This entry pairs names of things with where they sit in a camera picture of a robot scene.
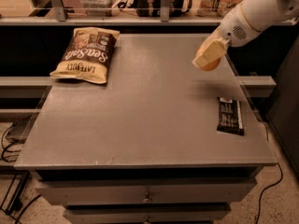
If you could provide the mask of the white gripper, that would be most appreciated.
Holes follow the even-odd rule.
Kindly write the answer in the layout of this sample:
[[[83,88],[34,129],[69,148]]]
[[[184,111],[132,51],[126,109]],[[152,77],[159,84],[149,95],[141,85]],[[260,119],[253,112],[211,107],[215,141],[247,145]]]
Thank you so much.
[[[241,2],[229,11],[217,28],[197,50],[192,64],[200,69],[215,69],[228,46],[242,47],[262,32],[262,15],[248,3]]]

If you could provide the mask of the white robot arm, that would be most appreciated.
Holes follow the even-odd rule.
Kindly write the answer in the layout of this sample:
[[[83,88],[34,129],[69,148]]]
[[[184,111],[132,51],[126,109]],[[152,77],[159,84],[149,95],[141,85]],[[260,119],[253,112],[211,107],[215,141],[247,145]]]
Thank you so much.
[[[243,0],[206,38],[192,64],[203,71],[215,69],[229,47],[243,47],[270,26],[299,16],[299,0]]]

